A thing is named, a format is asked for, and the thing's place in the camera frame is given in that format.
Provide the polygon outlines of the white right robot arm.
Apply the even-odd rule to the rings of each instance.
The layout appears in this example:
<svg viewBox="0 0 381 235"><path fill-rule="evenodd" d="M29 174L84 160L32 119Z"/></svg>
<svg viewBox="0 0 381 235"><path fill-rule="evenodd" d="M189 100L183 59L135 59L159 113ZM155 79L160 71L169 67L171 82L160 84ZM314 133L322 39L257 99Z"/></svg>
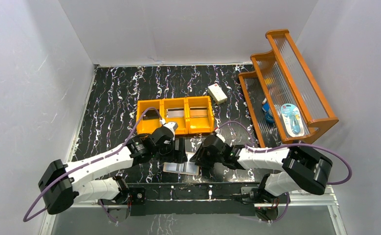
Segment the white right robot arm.
<svg viewBox="0 0 381 235"><path fill-rule="evenodd" d="M324 194L333 166L328 157L309 144L286 144L274 148L230 146L219 134L208 136L190 162L202 168L221 163L229 169L277 170L277 174L264 176L258 188L259 194L271 198L301 189L314 195Z"/></svg>

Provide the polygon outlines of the beige leather card holder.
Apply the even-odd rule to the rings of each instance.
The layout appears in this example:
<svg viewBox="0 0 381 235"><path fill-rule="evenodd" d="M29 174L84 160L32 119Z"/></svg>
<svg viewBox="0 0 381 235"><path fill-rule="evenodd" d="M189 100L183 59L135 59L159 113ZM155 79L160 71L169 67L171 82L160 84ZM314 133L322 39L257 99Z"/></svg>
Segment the beige leather card holder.
<svg viewBox="0 0 381 235"><path fill-rule="evenodd" d="M193 155L194 153L191 152L176 154L174 162L165 162L163 164L163 172L193 176L199 175L200 167L190 161Z"/></svg>

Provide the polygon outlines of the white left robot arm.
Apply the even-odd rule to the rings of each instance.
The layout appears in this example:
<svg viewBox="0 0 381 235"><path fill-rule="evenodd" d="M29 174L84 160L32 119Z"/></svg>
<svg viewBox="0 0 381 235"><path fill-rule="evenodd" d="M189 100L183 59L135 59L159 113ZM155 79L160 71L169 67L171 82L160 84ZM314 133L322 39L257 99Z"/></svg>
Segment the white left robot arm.
<svg viewBox="0 0 381 235"><path fill-rule="evenodd" d="M96 156L70 163L52 161L38 187L49 214L59 214L73 203L92 200L111 200L123 203L130 195L125 184L117 177L101 177L120 169L128 169L162 158L166 162L187 161L184 148L176 148L176 122L168 122L151 134L130 137L125 144Z"/></svg>

